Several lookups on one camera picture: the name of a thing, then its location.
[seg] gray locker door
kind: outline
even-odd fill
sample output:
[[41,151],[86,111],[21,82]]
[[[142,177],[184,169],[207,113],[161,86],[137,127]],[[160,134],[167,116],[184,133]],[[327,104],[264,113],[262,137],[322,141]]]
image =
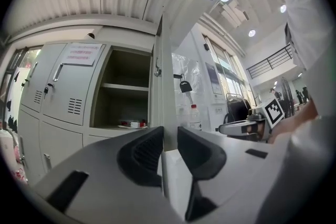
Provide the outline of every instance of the gray locker door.
[[27,82],[23,88],[21,104],[40,112],[44,98],[44,88],[59,55],[66,44],[44,45],[30,69]]
[[49,172],[57,164],[83,148],[83,134],[41,122],[40,148],[45,171]]
[[100,48],[92,66],[63,65],[62,58],[67,48],[63,51],[48,79],[48,83],[51,83],[53,87],[46,86],[49,88],[49,92],[43,101],[42,112],[44,115],[72,124],[83,125],[89,85],[104,47],[103,45]]
[[20,110],[18,120],[18,138],[20,156],[29,185],[33,186],[45,175],[39,144],[39,119]]

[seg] white sleeve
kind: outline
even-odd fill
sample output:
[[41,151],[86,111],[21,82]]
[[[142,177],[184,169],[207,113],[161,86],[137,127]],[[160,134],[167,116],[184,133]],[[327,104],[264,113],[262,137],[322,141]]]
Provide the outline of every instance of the white sleeve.
[[333,12],[326,0],[286,0],[286,6],[295,64],[310,69],[330,46],[336,45]]

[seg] transparent plastic wrap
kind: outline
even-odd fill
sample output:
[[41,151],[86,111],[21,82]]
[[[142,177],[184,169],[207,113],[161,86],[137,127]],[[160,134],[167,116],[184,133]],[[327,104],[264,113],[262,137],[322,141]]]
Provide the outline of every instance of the transparent plastic wrap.
[[[179,126],[189,127],[191,105],[196,104],[200,112],[202,130],[209,131],[211,129],[210,119],[208,107],[205,102],[200,64],[195,60],[178,54],[172,54],[172,60],[174,74],[182,74],[184,76],[181,80],[174,79],[176,116]],[[190,83],[193,89],[191,92],[182,93],[180,83],[183,80]]]

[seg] railing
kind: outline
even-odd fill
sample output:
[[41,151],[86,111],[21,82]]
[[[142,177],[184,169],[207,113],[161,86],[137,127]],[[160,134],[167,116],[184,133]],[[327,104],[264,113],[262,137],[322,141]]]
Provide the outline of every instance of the railing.
[[292,59],[292,49],[290,45],[285,48],[278,50],[276,53],[272,54],[268,58],[247,69],[252,79],[264,74],[272,69],[275,69],[279,65]]

